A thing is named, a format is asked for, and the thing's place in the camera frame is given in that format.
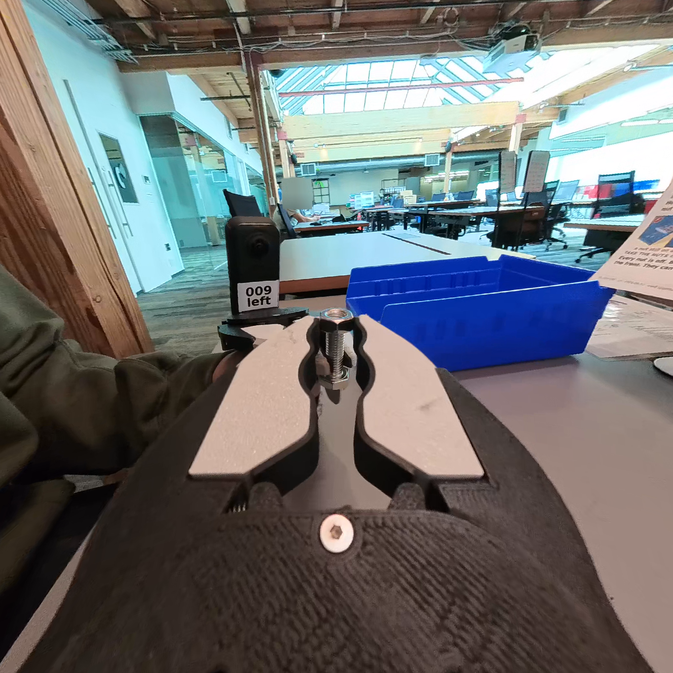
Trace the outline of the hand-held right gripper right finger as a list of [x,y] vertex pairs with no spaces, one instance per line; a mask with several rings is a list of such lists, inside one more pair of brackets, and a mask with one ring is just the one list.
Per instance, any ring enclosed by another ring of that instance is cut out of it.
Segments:
[[482,480],[484,467],[428,357],[367,315],[355,319],[353,341],[359,474],[389,497],[405,483],[429,494],[444,483]]

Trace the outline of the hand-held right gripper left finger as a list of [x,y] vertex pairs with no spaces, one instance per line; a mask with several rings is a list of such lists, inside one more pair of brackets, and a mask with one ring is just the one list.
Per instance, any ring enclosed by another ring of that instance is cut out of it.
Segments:
[[247,490],[271,483],[286,495],[312,475],[319,458],[319,332],[318,319],[306,316],[242,360],[189,467],[190,478]]

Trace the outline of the steel bolt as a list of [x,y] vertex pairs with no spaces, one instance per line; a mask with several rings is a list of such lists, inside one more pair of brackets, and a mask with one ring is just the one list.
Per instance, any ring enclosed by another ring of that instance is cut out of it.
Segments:
[[316,372],[323,388],[341,392],[349,383],[351,369],[344,369],[342,356],[347,351],[346,332],[320,332],[320,354],[316,356]]

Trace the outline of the steel hex nut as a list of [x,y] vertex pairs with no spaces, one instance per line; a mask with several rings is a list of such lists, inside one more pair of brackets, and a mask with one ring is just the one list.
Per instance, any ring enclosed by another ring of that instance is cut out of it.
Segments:
[[340,307],[323,310],[318,316],[319,329],[326,334],[335,332],[351,332],[355,318],[351,311]]

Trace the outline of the blue plastic bin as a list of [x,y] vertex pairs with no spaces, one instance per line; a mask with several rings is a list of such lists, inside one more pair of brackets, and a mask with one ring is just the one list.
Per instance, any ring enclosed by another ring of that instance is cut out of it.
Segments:
[[346,304],[459,372],[583,353],[613,294],[581,268],[443,257],[354,268]]

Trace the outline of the person's left forearm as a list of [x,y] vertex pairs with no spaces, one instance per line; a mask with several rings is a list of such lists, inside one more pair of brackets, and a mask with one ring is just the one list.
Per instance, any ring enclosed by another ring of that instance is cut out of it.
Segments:
[[85,352],[1,268],[1,486],[130,467],[210,389],[224,353]]

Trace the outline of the grey desk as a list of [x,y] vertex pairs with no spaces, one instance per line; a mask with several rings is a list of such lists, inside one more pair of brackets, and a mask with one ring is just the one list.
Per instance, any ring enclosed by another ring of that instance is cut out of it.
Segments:
[[578,355],[456,373],[534,456],[656,672],[672,671],[672,383]]

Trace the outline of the person's left hand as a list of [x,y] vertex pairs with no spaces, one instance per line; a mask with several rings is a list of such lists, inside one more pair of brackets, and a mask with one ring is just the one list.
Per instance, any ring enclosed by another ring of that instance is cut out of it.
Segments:
[[241,351],[230,351],[224,353],[223,357],[219,360],[217,366],[214,368],[211,379],[212,383],[215,383],[219,379],[230,374],[235,374],[240,362],[245,357],[246,353]]

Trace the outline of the black office chair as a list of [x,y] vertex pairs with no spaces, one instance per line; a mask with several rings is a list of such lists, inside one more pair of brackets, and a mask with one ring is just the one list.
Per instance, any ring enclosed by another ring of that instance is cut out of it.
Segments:
[[227,189],[223,190],[223,196],[229,208],[231,218],[263,216],[257,199],[254,196],[240,195]]

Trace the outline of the white wood-edged table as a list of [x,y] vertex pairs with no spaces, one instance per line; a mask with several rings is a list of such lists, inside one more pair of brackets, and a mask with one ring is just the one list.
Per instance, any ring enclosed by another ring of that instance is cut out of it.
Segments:
[[286,240],[280,248],[280,294],[345,289],[354,268],[432,261],[443,257],[521,258],[533,255],[395,230]]

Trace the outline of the background office desks and chairs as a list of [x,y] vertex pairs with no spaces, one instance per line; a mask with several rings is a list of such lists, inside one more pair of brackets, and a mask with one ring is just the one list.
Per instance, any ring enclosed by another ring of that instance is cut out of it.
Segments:
[[612,254],[644,223],[647,209],[655,200],[644,200],[640,193],[633,193],[631,184],[613,180],[597,185],[599,199],[573,203],[571,200],[555,201],[557,185],[541,192],[524,194],[520,203],[501,204],[498,191],[487,193],[485,203],[475,200],[430,201],[405,207],[393,205],[360,209],[350,219],[334,218],[329,222],[311,222],[294,227],[297,236],[321,236],[360,231],[389,231],[401,224],[404,230],[415,228],[421,234],[458,240],[470,226],[480,230],[483,223],[491,222],[493,229],[486,234],[492,248],[519,251],[528,245],[562,243],[556,238],[558,228],[578,229],[588,235],[584,245],[591,250],[577,257],[592,258],[595,254]]

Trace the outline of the wooden pillar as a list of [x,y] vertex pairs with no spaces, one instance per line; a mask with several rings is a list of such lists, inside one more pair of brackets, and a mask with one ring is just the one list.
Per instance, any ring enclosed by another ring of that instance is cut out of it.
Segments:
[[21,1],[1,2],[1,264],[87,351],[154,350]]

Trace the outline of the plain laminated sheet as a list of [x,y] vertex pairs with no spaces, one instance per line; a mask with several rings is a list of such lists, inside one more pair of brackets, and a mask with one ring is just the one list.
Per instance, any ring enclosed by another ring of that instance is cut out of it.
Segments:
[[672,311],[613,296],[585,352],[606,360],[654,359],[672,355]]

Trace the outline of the person's torso and lap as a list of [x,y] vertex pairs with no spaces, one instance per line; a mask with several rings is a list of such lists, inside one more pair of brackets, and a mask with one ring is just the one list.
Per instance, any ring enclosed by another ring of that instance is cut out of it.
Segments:
[[12,485],[1,498],[1,601],[46,593],[118,486],[64,478]]

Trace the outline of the printed instruction sheet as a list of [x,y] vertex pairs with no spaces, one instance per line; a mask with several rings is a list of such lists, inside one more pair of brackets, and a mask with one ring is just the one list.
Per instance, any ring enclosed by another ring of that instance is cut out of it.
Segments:
[[672,185],[594,274],[602,287],[672,301]]

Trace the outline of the ceiling projector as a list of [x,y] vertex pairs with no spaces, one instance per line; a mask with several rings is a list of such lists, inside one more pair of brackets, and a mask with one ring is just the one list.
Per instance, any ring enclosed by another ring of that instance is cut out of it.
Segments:
[[509,73],[523,67],[530,59],[541,52],[540,38],[528,33],[499,41],[482,60],[482,72]]

